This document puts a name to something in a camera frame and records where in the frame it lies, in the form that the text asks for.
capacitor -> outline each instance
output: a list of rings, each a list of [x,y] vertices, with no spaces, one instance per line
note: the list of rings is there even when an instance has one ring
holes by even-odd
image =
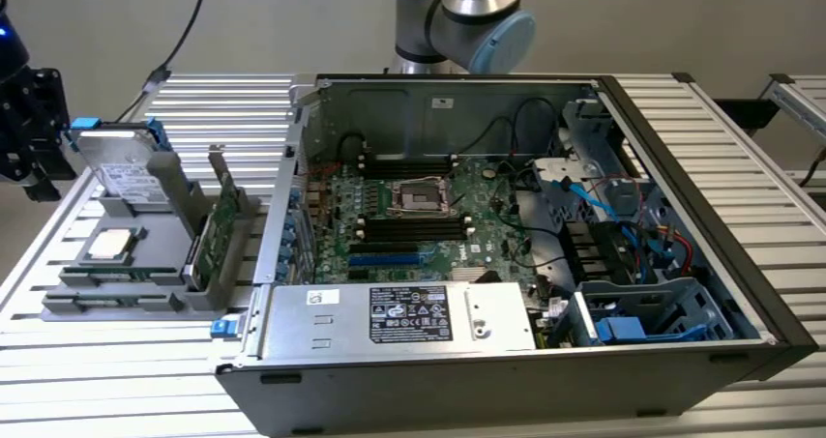
[[[486,180],[496,179],[496,170],[493,170],[493,169],[484,169],[484,171],[482,171],[482,178],[486,179]]]

green circuit board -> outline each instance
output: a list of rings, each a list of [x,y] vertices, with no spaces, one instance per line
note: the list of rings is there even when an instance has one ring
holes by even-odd
[[[418,242],[420,264],[398,267],[369,267],[368,279],[349,279],[349,248],[360,243],[356,237],[357,219],[366,214],[373,219],[394,219],[389,211],[394,202],[394,181],[366,180],[353,166],[345,165],[335,175],[318,179],[327,194],[321,198],[321,213],[317,215],[317,273],[315,283],[345,283],[356,281],[428,281],[452,280],[453,271],[461,268],[485,268],[498,272],[502,281],[520,281],[524,287],[533,284],[536,272],[520,267],[510,255],[502,251],[501,244],[509,241],[516,249],[525,240],[522,231],[506,226],[496,218],[492,209],[492,197],[505,179],[484,178],[485,169],[496,168],[496,163],[485,160],[466,161],[456,170],[453,178],[446,180],[446,191],[452,205],[452,215],[468,214],[473,220],[476,233],[464,241]],[[369,191],[374,191],[374,200],[369,200]],[[508,198],[509,190],[501,187],[498,197]],[[520,224],[520,216],[502,217]],[[521,261],[532,263],[529,255],[518,256]]]

metal case frame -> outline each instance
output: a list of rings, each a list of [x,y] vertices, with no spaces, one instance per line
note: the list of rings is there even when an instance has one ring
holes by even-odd
[[[348,364],[318,360],[275,364],[257,358],[273,293],[270,285],[263,285],[251,301],[254,317],[245,356],[235,364],[217,368],[221,385],[261,433],[285,436],[677,415],[728,384],[768,379],[817,350],[804,325],[613,76],[319,76],[322,86],[341,79],[468,84],[593,82],[649,174],[680,204],[705,251],[718,259],[771,336],[678,347],[561,349],[494,358],[466,354],[420,360],[354,359]]]

